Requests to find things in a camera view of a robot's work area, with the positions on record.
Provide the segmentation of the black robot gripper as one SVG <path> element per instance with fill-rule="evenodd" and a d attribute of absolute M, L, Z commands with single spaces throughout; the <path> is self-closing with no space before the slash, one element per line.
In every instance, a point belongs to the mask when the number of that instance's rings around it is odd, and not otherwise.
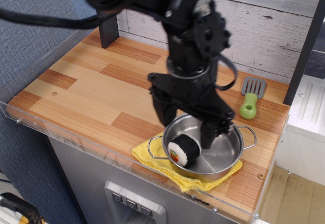
<path fill-rule="evenodd" d="M 209 66 L 200 74 L 150 73 L 150 93 L 159 121 L 165 127 L 175 119 L 177 110 L 202 122 L 201 147 L 209 149 L 221 134 L 231 130 L 234 111 L 216 92 L 217 66 Z"/>

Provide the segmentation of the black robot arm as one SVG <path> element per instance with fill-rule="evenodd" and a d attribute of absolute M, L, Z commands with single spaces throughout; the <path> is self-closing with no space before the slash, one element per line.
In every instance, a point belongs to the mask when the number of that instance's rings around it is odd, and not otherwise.
<path fill-rule="evenodd" d="M 234 69 L 221 53 L 230 33 L 215 10 L 214 0 L 86 0 L 98 11 L 116 15 L 130 9 L 161 22 L 167 37 L 167 74 L 151 73 L 153 104 L 161 123 L 171 124 L 177 110 L 202 122 L 201 146 L 231 129 L 234 111 L 218 96 L 231 85 L 216 84 L 218 63 Z"/>

